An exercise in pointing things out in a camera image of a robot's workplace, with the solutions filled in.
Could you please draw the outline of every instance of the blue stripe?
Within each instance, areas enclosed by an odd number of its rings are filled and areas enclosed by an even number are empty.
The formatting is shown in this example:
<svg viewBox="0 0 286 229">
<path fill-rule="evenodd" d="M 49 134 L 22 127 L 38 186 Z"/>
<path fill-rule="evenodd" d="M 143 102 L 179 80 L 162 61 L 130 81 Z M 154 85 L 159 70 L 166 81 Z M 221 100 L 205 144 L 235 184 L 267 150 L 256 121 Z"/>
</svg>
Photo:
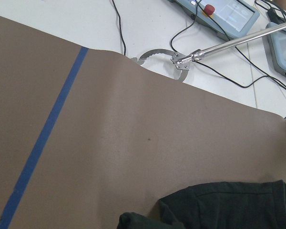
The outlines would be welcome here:
<svg viewBox="0 0 286 229">
<path fill-rule="evenodd" d="M 43 148 L 47 143 L 47 140 L 51 134 L 51 131 L 55 125 L 55 122 L 61 112 L 62 106 L 66 101 L 68 93 L 72 87 L 72 84 L 75 80 L 75 77 L 82 65 L 82 62 L 87 54 L 88 48 L 82 47 L 78 53 L 75 62 L 69 72 L 69 75 L 59 93 L 56 102 L 49 114 L 49 117 L 43 126 L 43 129 L 35 143 L 34 148 L 18 178 L 18 181 L 15 185 L 14 191 L 10 196 L 2 216 L 0 218 L 0 229 L 7 229 L 10 225 L 10 222 L 14 216 L 14 213 L 18 207 L 18 204 L 22 198 L 22 195 L 28 185 L 28 182 L 33 174 L 33 171 L 37 165 L 37 162 L 42 154 Z"/>
</svg>

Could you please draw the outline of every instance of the red button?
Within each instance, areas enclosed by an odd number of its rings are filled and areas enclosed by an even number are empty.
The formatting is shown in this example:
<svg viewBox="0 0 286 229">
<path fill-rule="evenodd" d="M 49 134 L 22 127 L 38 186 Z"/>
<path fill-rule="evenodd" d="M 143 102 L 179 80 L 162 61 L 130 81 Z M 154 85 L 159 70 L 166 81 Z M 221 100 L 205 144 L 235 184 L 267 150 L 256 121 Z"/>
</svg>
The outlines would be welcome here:
<svg viewBox="0 0 286 229">
<path fill-rule="evenodd" d="M 211 16 L 214 13 L 215 8 L 214 6 L 207 4 L 204 8 L 204 11 L 207 15 Z"/>
</svg>

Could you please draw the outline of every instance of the metal bracket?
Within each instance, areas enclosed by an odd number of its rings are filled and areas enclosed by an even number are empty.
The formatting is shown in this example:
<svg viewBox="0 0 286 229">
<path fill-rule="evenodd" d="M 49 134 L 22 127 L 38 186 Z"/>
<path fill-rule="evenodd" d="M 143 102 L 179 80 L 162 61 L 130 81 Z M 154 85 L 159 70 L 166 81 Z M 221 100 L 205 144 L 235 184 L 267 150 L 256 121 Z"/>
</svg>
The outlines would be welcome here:
<svg viewBox="0 0 286 229">
<path fill-rule="evenodd" d="M 174 62 L 177 62 L 178 59 L 185 57 L 185 55 L 179 52 L 174 52 L 174 51 L 167 50 L 167 49 L 153 49 L 153 50 L 149 50 L 146 53 L 144 53 L 139 59 L 136 57 L 133 57 L 131 58 L 131 60 L 136 62 L 139 65 L 142 65 L 144 64 L 144 62 L 146 61 L 148 57 L 155 55 L 155 54 L 165 54 L 165 55 L 171 56 L 171 61 L 176 66 L 176 69 L 181 70 L 181 74 L 177 80 L 183 82 L 186 79 L 188 71 L 191 69 L 191 66 L 190 66 L 190 63 L 183 64 L 182 66 L 180 66 L 180 64 L 177 65 L 176 63 L 174 63 Z"/>
</svg>

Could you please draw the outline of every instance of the silver metal pole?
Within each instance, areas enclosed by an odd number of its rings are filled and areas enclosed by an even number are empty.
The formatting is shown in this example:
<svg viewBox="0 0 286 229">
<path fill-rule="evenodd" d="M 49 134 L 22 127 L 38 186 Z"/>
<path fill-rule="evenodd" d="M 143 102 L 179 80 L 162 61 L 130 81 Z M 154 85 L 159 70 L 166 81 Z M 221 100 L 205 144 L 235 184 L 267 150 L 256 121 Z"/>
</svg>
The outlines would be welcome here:
<svg viewBox="0 0 286 229">
<path fill-rule="evenodd" d="M 204 49 L 204 50 L 198 49 L 198 50 L 192 52 L 191 54 L 189 54 L 188 56 L 179 59 L 176 62 L 176 64 L 183 64 L 183 63 L 190 62 L 190 61 L 199 61 L 199 60 L 202 60 L 204 57 L 212 55 L 212 54 L 219 52 L 221 50 L 228 49 L 231 47 L 235 47 L 239 44 L 252 41 L 256 38 L 260 38 L 260 37 L 269 35 L 273 32 L 280 31 L 282 29 L 286 29 L 286 22 L 279 24 L 277 26 L 271 27 L 271 28 L 267 28 L 265 30 L 254 32 L 254 33 L 249 34 L 245 37 L 237 38 L 237 39 L 234 39 L 234 40 L 213 46 L 213 47 L 208 48 L 208 49 Z"/>
</svg>

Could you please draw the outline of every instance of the dark clothing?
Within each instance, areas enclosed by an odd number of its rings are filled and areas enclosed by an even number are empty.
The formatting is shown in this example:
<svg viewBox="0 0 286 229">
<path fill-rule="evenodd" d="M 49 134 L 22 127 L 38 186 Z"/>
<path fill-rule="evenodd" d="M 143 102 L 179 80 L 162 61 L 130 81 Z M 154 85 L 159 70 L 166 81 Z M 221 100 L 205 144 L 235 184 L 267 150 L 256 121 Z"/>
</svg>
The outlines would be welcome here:
<svg viewBox="0 0 286 229">
<path fill-rule="evenodd" d="M 160 199 L 159 206 L 163 223 L 124 213 L 118 229 L 286 229 L 283 181 L 191 186 Z M 136 227 L 139 221 L 145 227 Z"/>
</svg>

